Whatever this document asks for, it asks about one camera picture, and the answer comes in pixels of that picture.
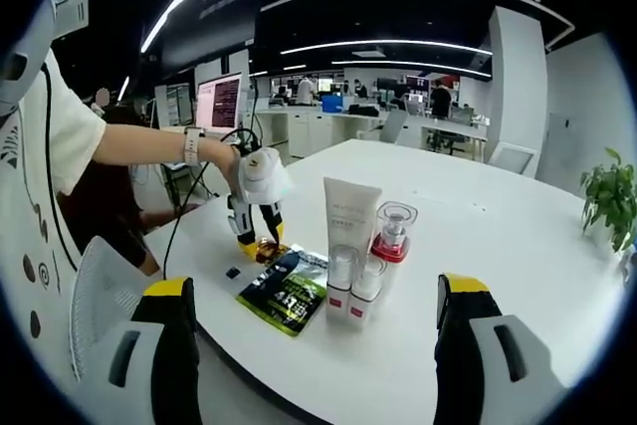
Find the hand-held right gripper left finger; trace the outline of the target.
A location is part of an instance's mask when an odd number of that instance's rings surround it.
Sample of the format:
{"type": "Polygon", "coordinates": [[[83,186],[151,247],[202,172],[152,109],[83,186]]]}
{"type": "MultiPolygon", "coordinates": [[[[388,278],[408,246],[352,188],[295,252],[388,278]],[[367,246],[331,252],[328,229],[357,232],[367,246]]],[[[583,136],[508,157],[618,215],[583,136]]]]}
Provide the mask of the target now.
{"type": "Polygon", "coordinates": [[[198,424],[199,349],[193,281],[159,281],[132,318],[92,348],[87,416],[93,424],[198,424]]]}

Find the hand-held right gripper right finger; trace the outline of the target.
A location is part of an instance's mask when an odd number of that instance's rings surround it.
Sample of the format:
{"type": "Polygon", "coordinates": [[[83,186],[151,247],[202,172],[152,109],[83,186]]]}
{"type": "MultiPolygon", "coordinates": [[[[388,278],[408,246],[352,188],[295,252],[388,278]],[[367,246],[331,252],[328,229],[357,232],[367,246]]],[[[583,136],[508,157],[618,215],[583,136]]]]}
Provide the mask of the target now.
{"type": "Polygon", "coordinates": [[[566,393],[549,348],[481,281],[438,277],[436,424],[537,424],[566,393]]]}

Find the person's left hand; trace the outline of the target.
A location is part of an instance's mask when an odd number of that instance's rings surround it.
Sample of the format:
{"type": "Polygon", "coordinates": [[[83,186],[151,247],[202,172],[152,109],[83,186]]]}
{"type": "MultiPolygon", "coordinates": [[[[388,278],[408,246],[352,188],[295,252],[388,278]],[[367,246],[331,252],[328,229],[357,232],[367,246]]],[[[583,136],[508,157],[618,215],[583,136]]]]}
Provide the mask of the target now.
{"type": "Polygon", "coordinates": [[[240,155],[235,147],[214,138],[201,138],[199,158],[213,163],[223,175],[230,190],[237,190],[240,155]]]}

